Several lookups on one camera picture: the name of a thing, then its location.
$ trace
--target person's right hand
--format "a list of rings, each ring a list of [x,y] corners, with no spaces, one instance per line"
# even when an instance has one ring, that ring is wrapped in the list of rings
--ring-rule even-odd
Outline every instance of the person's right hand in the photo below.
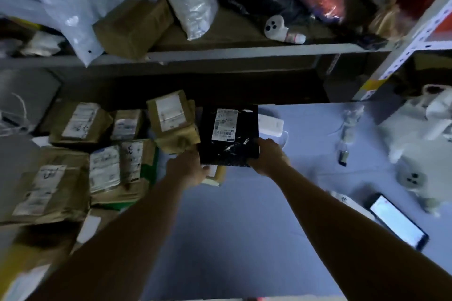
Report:
[[[248,159],[248,165],[258,174],[269,176],[272,169],[278,169],[282,165],[290,165],[289,158],[273,139],[256,139],[260,147],[260,155],[257,160]]]

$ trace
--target person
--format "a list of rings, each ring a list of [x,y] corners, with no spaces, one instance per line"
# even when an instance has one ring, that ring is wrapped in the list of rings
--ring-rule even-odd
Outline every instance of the person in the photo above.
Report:
[[[450,300],[452,277],[447,272],[312,184],[290,166],[274,141],[257,142],[260,156],[249,165],[280,187],[348,301]],[[174,223],[182,192],[200,184],[207,170],[196,151],[170,159],[166,176],[78,249],[28,301],[138,300]]]

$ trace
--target white power adapter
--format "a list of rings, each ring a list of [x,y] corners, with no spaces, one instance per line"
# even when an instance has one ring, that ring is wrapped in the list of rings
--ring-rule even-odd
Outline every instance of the white power adapter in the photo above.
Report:
[[[258,121],[260,133],[275,137],[283,134],[284,120],[259,114]]]

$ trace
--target table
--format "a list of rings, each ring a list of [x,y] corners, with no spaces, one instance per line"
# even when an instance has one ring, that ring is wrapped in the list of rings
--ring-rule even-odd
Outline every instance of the table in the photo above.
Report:
[[[325,190],[362,202],[382,192],[430,236],[423,253],[452,273],[452,207],[425,213],[395,179],[376,123],[400,101],[366,102],[347,167],[337,163],[344,110],[351,104],[260,106],[284,119],[292,165]],[[160,175],[168,158],[161,157]],[[252,169],[229,167],[223,185],[184,192],[142,300],[342,295],[279,188]]]

